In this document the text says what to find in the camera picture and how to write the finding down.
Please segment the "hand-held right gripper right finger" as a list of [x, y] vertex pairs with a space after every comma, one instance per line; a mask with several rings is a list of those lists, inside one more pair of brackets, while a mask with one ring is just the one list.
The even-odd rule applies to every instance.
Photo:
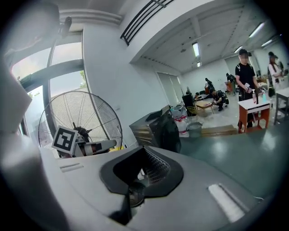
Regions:
[[126, 225], [137, 231], [214, 231], [229, 224], [208, 188], [221, 184], [246, 211], [257, 205], [252, 193], [204, 161], [152, 148], [183, 168], [181, 183], [168, 196], [145, 199]]

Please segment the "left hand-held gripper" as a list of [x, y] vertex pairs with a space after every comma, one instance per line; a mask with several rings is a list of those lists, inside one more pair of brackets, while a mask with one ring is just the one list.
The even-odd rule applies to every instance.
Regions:
[[117, 144], [116, 140], [90, 142], [90, 130], [58, 126], [51, 147], [60, 157], [85, 157], [107, 153]]

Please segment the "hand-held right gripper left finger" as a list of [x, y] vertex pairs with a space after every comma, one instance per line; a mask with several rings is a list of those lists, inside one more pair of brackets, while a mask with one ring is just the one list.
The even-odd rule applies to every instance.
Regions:
[[126, 197], [109, 192], [100, 178], [104, 163], [123, 151], [99, 156], [56, 159], [42, 149], [42, 167], [56, 206], [42, 222], [47, 231], [146, 231], [142, 213], [125, 225], [120, 216], [131, 213]]

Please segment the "round dark washing machine door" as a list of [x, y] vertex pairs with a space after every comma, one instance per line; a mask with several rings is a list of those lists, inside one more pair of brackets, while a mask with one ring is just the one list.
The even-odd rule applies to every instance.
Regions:
[[164, 131], [163, 138], [164, 147], [172, 152], [180, 152], [181, 142], [179, 138], [179, 131], [175, 122], [168, 122]]

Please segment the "dark grey washing machine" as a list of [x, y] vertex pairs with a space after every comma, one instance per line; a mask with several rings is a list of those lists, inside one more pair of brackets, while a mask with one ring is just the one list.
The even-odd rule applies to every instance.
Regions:
[[169, 105], [137, 120], [130, 125], [130, 129], [139, 145], [166, 149], [163, 138], [168, 122], [175, 122]]

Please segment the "large black floor fan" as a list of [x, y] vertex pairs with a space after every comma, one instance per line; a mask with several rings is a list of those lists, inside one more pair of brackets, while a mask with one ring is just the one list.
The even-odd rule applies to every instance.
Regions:
[[123, 149], [122, 127], [113, 108], [102, 98], [87, 91], [69, 91], [51, 98], [44, 107], [38, 124], [38, 144], [52, 150], [58, 126], [74, 129], [86, 143], [115, 141], [108, 151]]

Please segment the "perforated metal bin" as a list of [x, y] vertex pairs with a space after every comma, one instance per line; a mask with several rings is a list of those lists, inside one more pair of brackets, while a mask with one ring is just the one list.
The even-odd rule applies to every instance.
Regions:
[[189, 137], [198, 138], [201, 136], [202, 124], [200, 122], [192, 122], [187, 126]]

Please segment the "low wooden table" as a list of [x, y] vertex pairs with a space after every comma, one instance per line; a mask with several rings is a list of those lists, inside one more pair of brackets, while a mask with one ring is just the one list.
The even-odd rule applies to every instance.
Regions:
[[207, 101], [197, 101], [195, 102], [195, 106], [197, 110], [201, 110], [204, 111], [205, 109], [211, 109], [212, 113], [214, 114], [214, 110], [213, 110], [213, 104], [211, 102], [207, 102]]

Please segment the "black cabinet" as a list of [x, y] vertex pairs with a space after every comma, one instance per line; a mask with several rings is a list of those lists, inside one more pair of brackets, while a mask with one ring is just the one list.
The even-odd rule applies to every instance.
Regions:
[[194, 104], [194, 98], [192, 94], [186, 94], [182, 96], [182, 100], [184, 103], [185, 108], [189, 111], [190, 109], [193, 109], [195, 107]]

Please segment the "orange table with white top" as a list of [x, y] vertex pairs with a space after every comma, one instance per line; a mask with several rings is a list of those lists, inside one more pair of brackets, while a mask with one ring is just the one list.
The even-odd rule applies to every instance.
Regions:
[[250, 133], [267, 129], [270, 118], [270, 102], [263, 101], [260, 97], [258, 103], [253, 99], [238, 102], [239, 123], [238, 133]]

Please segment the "white grey table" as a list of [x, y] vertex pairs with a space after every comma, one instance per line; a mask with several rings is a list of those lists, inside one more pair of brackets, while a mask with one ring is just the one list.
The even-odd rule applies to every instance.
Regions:
[[[276, 93], [276, 108], [275, 108], [275, 118], [274, 125], [281, 123], [282, 121], [289, 120], [289, 87], [278, 90]], [[279, 102], [283, 100], [285, 102], [284, 107], [279, 106]], [[282, 113], [284, 116], [279, 119], [278, 112]]]

